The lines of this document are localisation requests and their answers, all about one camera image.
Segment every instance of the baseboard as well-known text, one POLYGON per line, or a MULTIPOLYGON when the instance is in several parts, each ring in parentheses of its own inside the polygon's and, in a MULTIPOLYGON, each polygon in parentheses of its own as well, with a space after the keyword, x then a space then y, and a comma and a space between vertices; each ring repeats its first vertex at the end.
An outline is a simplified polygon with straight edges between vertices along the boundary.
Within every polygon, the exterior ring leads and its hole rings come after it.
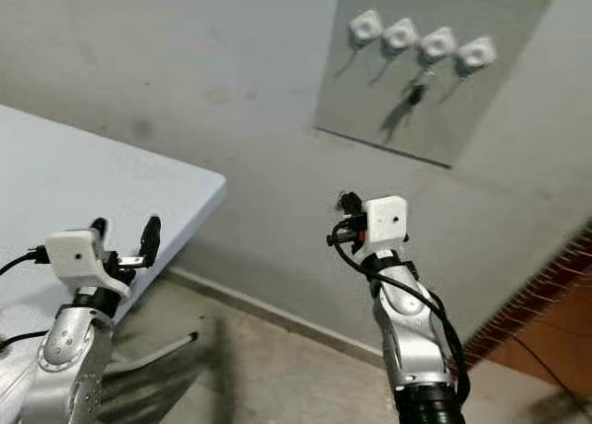
POLYGON ((279 325, 279 327, 286 330, 328 345, 345 355, 360 359, 375 367, 384 368, 382 353, 370 345, 350 339, 304 318, 266 304, 245 293, 198 276, 186 269, 171 267, 167 269, 164 276, 205 296, 213 297, 229 306, 279 325))

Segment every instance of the black wire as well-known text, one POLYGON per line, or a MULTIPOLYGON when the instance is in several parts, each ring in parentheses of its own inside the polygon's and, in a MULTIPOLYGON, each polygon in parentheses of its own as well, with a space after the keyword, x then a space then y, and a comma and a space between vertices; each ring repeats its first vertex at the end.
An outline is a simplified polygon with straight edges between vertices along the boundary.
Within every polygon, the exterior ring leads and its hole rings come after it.
POLYGON ((11 268, 15 267, 16 265, 20 264, 21 262, 25 262, 26 260, 35 260, 35 257, 36 257, 35 252, 31 251, 25 255, 22 255, 21 257, 17 257, 16 259, 11 260, 6 265, 4 265, 2 268, 0 268, 0 276, 2 276, 4 273, 9 271, 11 268))
POLYGON ((444 305, 442 304, 442 301, 440 300, 439 297, 430 293, 431 295, 434 295, 434 300, 438 304, 438 306, 435 306, 432 302, 429 301, 429 299, 427 299, 425 296, 423 296, 422 294, 420 294, 419 292, 417 292, 413 288, 411 288, 399 281, 395 281, 391 278, 383 276, 377 272, 363 268, 362 266, 360 266, 356 262, 354 262, 345 253, 345 251, 343 251, 343 248, 341 248, 341 245, 339 244, 339 242, 337 240, 337 232, 342 228, 346 228, 348 225, 349 225, 348 220, 342 220, 340 223, 338 223, 333 228, 333 231, 331 232, 331 239, 333 241, 333 244, 335 245, 335 249, 337 250, 337 253, 339 254, 339 256, 345 261, 345 263, 348 264, 353 269, 355 269, 356 271, 364 274, 365 276, 367 276, 371 280, 382 281, 382 282, 388 283, 394 287, 397 287, 400 290, 403 290, 404 292, 413 296, 415 299, 417 299, 422 304, 427 306, 432 311, 432 313, 434 313, 434 315, 438 319, 440 319, 440 322, 442 323, 442 328, 444 329, 444 334, 445 334, 446 339, 448 341, 450 351, 452 352, 452 358, 454 359, 454 363, 456 364, 456 368, 458 371, 458 373, 457 373, 458 385, 457 385, 456 395, 457 395, 459 403, 462 405, 464 403, 464 401, 466 401, 466 398, 469 396, 469 392, 471 391, 471 380, 469 379, 469 375, 468 375, 467 369, 466 369, 466 364, 464 362, 463 344, 461 343, 461 340, 459 339, 459 336, 456 333, 456 330, 454 329, 454 327, 452 326, 452 324, 448 320, 448 317, 446 316, 446 310, 444 309, 444 305))
POLYGON ((545 362, 535 353, 535 351, 528 345, 526 345, 522 340, 518 339, 516 336, 512 336, 512 338, 517 343, 519 343, 530 354, 530 356, 532 356, 541 365, 541 367, 547 371, 547 373, 555 380, 555 382, 557 382, 563 388, 563 390, 572 400, 575 407, 582 413, 582 415, 584 415, 584 417, 586 417, 587 421, 592 422, 592 416, 590 416, 590 414, 587 412, 586 407, 582 403, 580 403, 580 401, 577 399, 577 396, 575 396, 574 392, 572 392, 569 389, 569 387, 565 385, 565 383, 563 383, 562 380, 559 379, 559 377, 553 372, 553 370, 551 370, 551 368, 547 364, 545 364, 545 362))
POLYGON ((44 336, 49 330, 43 331, 33 331, 31 333, 23 333, 17 336, 13 336, 12 338, 8 338, 5 341, 0 341, 0 353, 4 352, 4 350, 12 343, 17 343, 18 341, 24 341, 25 339, 31 338, 38 338, 40 336, 44 336))

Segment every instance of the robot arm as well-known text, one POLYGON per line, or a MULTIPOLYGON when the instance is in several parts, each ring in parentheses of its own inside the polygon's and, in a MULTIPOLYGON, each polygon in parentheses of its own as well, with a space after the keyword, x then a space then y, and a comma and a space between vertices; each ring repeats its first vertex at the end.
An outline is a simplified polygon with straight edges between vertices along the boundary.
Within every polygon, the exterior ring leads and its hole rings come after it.
POLYGON ((61 231, 45 242, 56 276, 73 295, 59 308, 37 355, 21 424, 93 424, 103 373, 112 353, 112 317, 130 297, 135 268, 150 267, 160 244, 160 219, 152 217, 138 256, 103 249, 106 222, 88 230, 61 231))
POLYGON ((356 194, 348 193, 340 204, 344 220, 327 236, 327 243, 336 246, 339 255, 370 282, 400 422, 464 423, 461 405, 470 384, 462 348, 439 299, 419 282, 413 263, 405 260, 407 203, 397 196, 362 203, 356 194), (358 263, 341 249, 339 244, 346 242, 353 242, 351 252, 358 263), (444 337, 438 332, 440 321, 444 337), (448 353, 459 366, 458 392, 448 353))

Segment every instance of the gray wall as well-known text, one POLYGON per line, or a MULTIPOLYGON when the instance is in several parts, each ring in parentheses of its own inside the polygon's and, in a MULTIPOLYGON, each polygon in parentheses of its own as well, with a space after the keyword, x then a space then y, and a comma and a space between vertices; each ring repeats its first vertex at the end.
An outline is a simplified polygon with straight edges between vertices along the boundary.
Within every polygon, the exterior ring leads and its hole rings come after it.
POLYGON ((311 128, 336 3, 0 0, 0 102, 227 175, 178 264, 367 343, 325 233, 340 190, 407 197, 466 337, 588 214, 589 2, 555 0, 453 170, 311 128))

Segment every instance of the white table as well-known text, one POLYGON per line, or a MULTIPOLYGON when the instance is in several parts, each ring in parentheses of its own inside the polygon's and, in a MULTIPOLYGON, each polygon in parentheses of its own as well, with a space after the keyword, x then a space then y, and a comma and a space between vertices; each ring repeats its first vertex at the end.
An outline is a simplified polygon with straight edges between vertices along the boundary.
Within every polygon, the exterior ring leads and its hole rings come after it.
MULTIPOLYGON (((105 249, 131 255, 152 214, 162 220, 156 263, 142 270, 119 321, 225 195, 223 176, 123 143, 0 106, 0 266, 54 231, 109 220, 105 249)), ((49 328, 66 288, 50 266, 25 262, 0 277, 0 333, 49 328)), ((39 339, 0 358, 0 423, 28 388, 39 339)))

